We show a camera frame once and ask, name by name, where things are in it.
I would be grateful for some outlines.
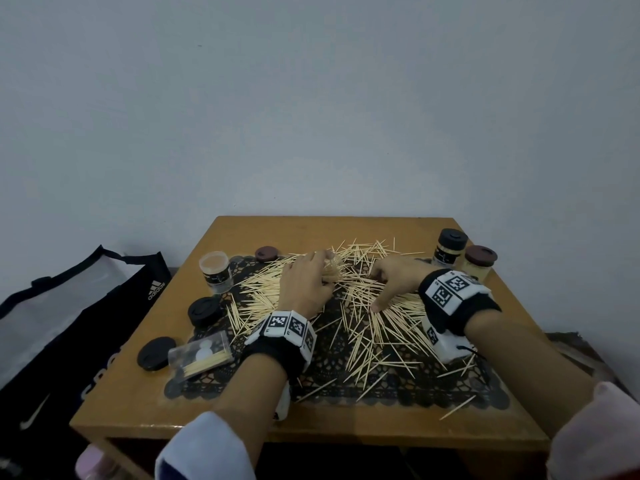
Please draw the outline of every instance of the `jar label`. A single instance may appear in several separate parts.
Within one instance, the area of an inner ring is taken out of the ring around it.
[[[204,273],[204,279],[210,285],[219,285],[220,283],[224,283],[225,281],[227,281],[229,278],[231,278],[231,271],[229,271],[228,265],[219,273],[215,273],[215,274]]]
[[[445,251],[441,250],[440,248],[436,248],[436,250],[433,253],[433,257],[436,258],[441,263],[444,263],[444,264],[453,264],[453,263],[455,263],[456,262],[456,258],[458,256],[460,256],[460,254],[449,254],[448,252],[445,252]]]

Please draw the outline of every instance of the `person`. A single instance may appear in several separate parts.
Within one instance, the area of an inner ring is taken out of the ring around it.
[[[327,258],[330,253],[320,250],[284,267],[278,310],[310,319],[322,309],[333,293],[333,286],[321,278]],[[386,286],[372,311],[382,311],[396,295],[416,290],[429,305],[424,287],[448,271],[404,256],[375,261],[372,277]],[[476,309],[463,318],[446,317],[445,325],[466,335],[552,438],[549,476],[640,479],[640,406],[612,383],[596,384],[544,337],[510,321],[493,305],[473,305]],[[292,355],[272,353],[269,347],[244,354],[213,411],[187,424],[160,453],[156,478],[255,478],[253,469],[283,388],[303,366],[291,366],[286,361],[293,362]]]

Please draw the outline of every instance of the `wooden tabletop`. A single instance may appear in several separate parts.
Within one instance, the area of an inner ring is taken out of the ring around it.
[[[430,257],[440,230],[458,228],[450,218],[404,217],[218,217],[181,266],[104,377],[87,396],[71,425],[87,437],[171,438],[214,401],[167,399],[170,371],[145,372],[136,364],[140,348],[162,335],[185,343],[193,334],[188,306],[210,295],[198,259],[210,251],[252,255],[261,246],[304,253],[343,240],[396,238],[396,250]],[[540,333],[529,314],[496,273],[485,282],[505,315]],[[274,424],[270,441],[362,442],[366,444],[537,451],[548,437],[511,396],[507,410],[464,408],[444,421],[432,406],[331,406],[292,404],[286,421]]]

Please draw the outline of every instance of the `bag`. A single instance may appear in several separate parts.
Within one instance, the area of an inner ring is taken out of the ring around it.
[[[0,305],[0,479],[75,478],[69,421],[170,279],[160,253],[100,246]]]

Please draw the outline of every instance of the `sleeve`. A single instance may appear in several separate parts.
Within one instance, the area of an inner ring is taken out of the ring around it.
[[[156,459],[157,480],[255,480],[242,440],[215,413],[188,423]]]
[[[596,480],[640,469],[640,404],[610,382],[551,442],[549,478]]]

